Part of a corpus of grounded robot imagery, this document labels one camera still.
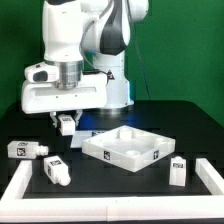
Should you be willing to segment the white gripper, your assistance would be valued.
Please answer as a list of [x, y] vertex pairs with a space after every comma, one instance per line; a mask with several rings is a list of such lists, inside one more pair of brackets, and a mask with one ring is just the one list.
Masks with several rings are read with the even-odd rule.
[[29, 83], [22, 86], [22, 110], [26, 114], [50, 112], [55, 128], [59, 111], [76, 110], [75, 126], [83, 114], [81, 109], [103, 107], [107, 102], [107, 77], [105, 74], [83, 75], [77, 87], [60, 90], [53, 83]]

